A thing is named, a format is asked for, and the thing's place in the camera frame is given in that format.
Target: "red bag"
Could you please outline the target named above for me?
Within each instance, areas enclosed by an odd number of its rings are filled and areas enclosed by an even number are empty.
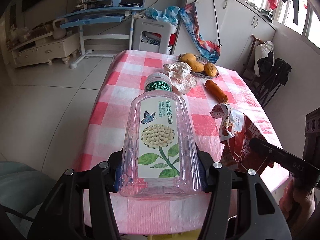
[[[259,175],[267,165],[273,167],[269,158],[262,158],[250,149],[251,138],[266,139],[245,114],[226,104],[215,105],[210,114],[214,119],[222,118],[219,136],[225,145],[220,160],[223,165],[236,171],[254,169]]]

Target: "checkered tablecloth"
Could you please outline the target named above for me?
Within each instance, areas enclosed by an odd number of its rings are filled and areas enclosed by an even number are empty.
[[[132,100],[143,93],[144,82],[150,74],[163,72],[163,64],[176,61],[176,56],[135,50],[115,56],[89,121],[86,142],[78,160],[79,170],[91,169],[108,160],[112,152],[122,149]],[[268,142],[281,147],[268,117],[240,76],[235,71],[217,68],[220,76],[214,82],[226,93],[230,105],[246,114]],[[221,119],[214,120],[209,114],[218,102],[206,91],[204,83],[204,79],[197,79],[197,87],[183,98],[197,145],[219,161],[223,149],[218,133]],[[288,175],[288,171],[275,164],[273,168],[267,167],[261,177],[273,191]],[[85,192],[85,223],[90,225],[88,198]],[[209,194],[199,194],[177,201],[139,201],[119,193],[111,194],[119,232],[128,234],[165,234],[201,228],[209,199]]]

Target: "butterfly illustration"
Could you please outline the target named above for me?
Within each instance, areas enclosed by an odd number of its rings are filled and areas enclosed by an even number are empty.
[[[148,111],[145,111],[144,118],[141,120],[141,123],[148,123],[148,122],[151,122],[153,119],[156,119],[155,114],[156,114],[156,112],[154,112],[152,115],[150,115],[148,113]]]

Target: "green stem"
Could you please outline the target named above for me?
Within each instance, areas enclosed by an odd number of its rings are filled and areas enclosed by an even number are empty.
[[[164,155],[164,152],[163,152],[163,150],[162,150],[162,147],[161,148],[159,148],[159,152],[160,152],[160,154],[161,154],[161,157],[165,160],[165,162],[170,166],[170,168],[172,168],[172,169],[174,169],[174,170],[177,170],[176,168],[175,168],[175,166],[173,166],[172,164],[171,164],[171,162],[169,161],[169,159]]]

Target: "clear empty bottle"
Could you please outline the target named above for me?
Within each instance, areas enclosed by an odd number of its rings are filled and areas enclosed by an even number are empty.
[[[124,141],[122,196],[173,200],[201,192],[186,104],[163,73],[148,76],[131,103]]]

